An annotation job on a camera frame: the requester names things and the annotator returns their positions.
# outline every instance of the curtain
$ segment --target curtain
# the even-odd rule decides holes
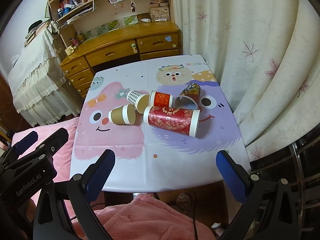
[[[183,54],[201,54],[250,161],[320,123],[320,19],[308,0],[173,0]]]

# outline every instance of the small table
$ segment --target small table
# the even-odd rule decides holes
[[[196,138],[151,127],[109,122],[109,110],[128,104],[130,90],[178,96],[188,82],[201,87]],[[250,170],[248,155],[223,92],[200,55],[151,59],[98,72],[85,99],[72,151],[70,177],[83,173],[105,149],[116,164],[105,191],[160,192],[222,180],[215,157],[225,149]]]

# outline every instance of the purple cartoon character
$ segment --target purple cartoon character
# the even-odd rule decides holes
[[[196,138],[159,128],[153,133],[169,147],[195,154],[225,149],[241,139],[236,120],[218,82],[192,80],[201,87],[200,121]],[[186,85],[160,86],[157,91],[177,97]]]

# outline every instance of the hanging keychain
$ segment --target hanging keychain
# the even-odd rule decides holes
[[[136,12],[136,4],[134,3],[133,0],[131,0],[131,10],[132,10],[132,13]]]

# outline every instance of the bed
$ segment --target bed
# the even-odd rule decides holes
[[[13,104],[31,126],[52,124],[63,115],[77,116],[82,98],[60,68],[64,44],[48,28],[23,50],[9,73]]]

